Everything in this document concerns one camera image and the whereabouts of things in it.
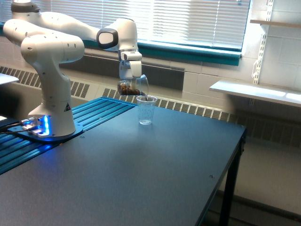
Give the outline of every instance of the window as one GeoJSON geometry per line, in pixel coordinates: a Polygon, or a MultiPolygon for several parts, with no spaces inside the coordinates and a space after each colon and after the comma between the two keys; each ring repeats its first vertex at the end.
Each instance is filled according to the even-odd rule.
{"type": "MultiPolygon", "coordinates": [[[[250,0],[33,0],[41,11],[73,16],[95,27],[119,17],[136,21],[143,43],[241,50],[250,0]]],[[[2,0],[1,18],[11,18],[2,0]]]]}

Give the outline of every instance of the teal window frame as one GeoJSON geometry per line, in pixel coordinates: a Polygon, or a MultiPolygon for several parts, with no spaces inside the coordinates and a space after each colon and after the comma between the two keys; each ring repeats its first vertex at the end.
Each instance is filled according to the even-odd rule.
{"type": "MultiPolygon", "coordinates": [[[[3,34],[3,22],[0,22],[0,35],[3,34]]],[[[84,41],[86,48],[100,49],[93,41],[84,41]]],[[[202,61],[216,64],[238,66],[241,52],[214,48],[185,48],[184,46],[163,46],[156,44],[138,43],[139,52],[145,57],[174,60],[174,61],[202,61]]]]}

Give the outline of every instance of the plastic cup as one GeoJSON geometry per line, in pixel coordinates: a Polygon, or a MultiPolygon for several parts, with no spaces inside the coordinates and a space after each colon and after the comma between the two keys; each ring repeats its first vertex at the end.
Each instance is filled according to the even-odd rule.
{"type": "Polygon", "coordinates": [[[150,125],[154,115],[156,97],[138,96],[138,117],[141,125],[150,125]]]}

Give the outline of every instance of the blue led light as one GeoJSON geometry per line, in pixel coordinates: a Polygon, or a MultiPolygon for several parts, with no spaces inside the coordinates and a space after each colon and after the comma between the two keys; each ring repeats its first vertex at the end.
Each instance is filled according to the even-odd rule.
{"type": "Polygon", "coordinates": [[[45,127],[44,135],[49,135],[50,131],[49,131],[49,123],[48,123],[47,115],[44,115],[43,121],[44,121],[44,127],[45,127]]]}

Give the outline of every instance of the metal extrusion rail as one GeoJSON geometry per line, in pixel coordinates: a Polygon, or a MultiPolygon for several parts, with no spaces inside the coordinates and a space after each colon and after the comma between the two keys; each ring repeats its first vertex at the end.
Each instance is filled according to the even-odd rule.
{"type": "MultiPolygon", "coordinates": [[[[134,106],[102,97],[77,106],[72,111],[74,121],[81,123],[85,132],[134,106]]],[[[0,175],[58,145],[30,141],[11,134],[0,135],[0,175]]]]}

